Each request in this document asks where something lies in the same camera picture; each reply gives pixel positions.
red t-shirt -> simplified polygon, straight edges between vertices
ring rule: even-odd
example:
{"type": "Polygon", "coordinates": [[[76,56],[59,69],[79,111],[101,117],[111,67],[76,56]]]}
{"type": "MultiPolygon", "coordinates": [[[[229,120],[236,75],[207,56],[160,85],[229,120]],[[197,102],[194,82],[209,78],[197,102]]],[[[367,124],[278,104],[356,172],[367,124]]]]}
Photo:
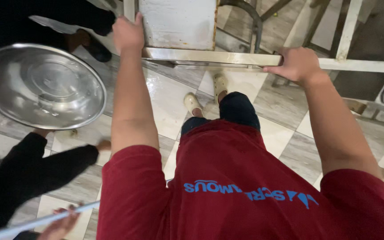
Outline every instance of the red t-shirt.
{"type": "Polygon", "coordinates": [[[249,126],[215,120],[180,140],[168,183],[149,146],[103,167],[97,239],[384,239],[384,182],[336,170],[321,192],[249,126]]]}

sleeve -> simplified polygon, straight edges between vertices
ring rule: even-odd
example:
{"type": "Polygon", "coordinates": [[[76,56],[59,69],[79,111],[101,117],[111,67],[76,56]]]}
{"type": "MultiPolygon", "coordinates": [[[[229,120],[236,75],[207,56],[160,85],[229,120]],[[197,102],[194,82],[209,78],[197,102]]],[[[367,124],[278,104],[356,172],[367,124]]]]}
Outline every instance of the sleeve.
{"type": "Polygon", "coordinates": [[[326,174],[321,193],[348,222],[349,233],[367,239],[384,233],[384,182],[352,169],[326,174]]]}
{"type": "Polygon", "coordinates": [[[170,197],[160,152],[143,145],[120,150],[102,178],[97,239],[155,238],[170,197]]]}

stainless steel lid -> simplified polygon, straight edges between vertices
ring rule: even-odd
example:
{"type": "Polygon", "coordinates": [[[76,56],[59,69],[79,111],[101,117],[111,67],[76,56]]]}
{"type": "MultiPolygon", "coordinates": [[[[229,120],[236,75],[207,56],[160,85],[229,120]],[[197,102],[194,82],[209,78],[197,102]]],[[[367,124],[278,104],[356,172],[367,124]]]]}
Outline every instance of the stainless steel lid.
{"type": "Polygon", "coordinates": [[[87,63],[39,44],[0,48],[0,113],[24,125],[65,130],[97,119],[106,88],[87,63]]]}

black slipper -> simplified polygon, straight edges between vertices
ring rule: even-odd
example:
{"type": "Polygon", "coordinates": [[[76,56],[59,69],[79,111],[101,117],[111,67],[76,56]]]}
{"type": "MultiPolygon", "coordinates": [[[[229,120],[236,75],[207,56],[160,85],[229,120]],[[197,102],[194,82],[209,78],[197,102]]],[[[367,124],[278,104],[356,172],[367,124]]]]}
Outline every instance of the black slipper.
{"type": "Polygon", "coordinates": [[[90,45],[83,47],[99,62],[109,62],[112,58],[112,53],[105,47],[103,44],[97,40],[93,35],[91,35],[89,32],[88,36],[90,36],[90,45]]]}

black hose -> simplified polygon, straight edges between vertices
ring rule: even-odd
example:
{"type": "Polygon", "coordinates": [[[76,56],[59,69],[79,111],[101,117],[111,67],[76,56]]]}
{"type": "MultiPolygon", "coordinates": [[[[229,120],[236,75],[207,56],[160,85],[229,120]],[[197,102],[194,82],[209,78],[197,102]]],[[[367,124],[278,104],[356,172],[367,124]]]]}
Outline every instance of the black hose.
{"type": "Polygon", "coordinates": [[[254,25],[257,25],[256,47],[254,48],[254,53],[259,53],[260,41],[262,39],[263,23],[262,23],[262,20],[260,19],[259,14],[257,13],[256,9],[253,8],[253,6],[251,6],[249,3],[244,2],[243,0],[220,0],[219,6],[224,6],[224,5],[230,5],[230,6],[242,8],[252,17],[253,27],[254,27],[254,25]]]}

